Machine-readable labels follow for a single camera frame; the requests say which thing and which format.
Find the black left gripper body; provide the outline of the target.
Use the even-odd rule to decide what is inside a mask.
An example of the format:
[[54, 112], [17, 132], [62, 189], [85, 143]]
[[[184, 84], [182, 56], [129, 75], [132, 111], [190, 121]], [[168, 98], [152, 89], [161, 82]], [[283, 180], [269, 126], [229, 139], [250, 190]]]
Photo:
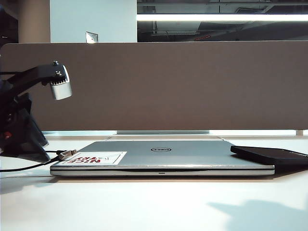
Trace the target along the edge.
[[25, 139], [29, 123], [30, 96], [25, 93], [14, 97], [0, 107], [0, 145], [17, 144]]

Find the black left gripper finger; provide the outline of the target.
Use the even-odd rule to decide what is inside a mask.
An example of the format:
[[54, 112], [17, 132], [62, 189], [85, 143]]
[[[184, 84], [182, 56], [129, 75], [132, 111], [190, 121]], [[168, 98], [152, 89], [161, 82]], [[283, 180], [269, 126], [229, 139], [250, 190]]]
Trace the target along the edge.
[[29, 136], [30, 136], [30, 140], [33, 143], [36, 143], [37, 145], [39, 145], [40, 147], [45, 147], [49, 143], [46, 140], [46, 138], [43, 135], [40, 128], [38, 127], [34, 117], [32, 116], [32, 113], [31, 113], [31, 106], [32, 106], [31, 97], [30, 97], [30, 95], [24, 95], [24, 96], [25, 96], [25, 101], [26, 101], [25, 108], [26, 108], [26, 111], [28, 113], [28, 125], [26, 127], [27, 127], [27, 131], [29, 133]]
[[21, 158], [39, 163], [50, 161], [50, 157], [44, 150], [44, 147], [40, 147], [30, 140], [28, 131], [22, 142], [8, 146], [0, 146], [0, 148], [2, 149], [1, 156]]

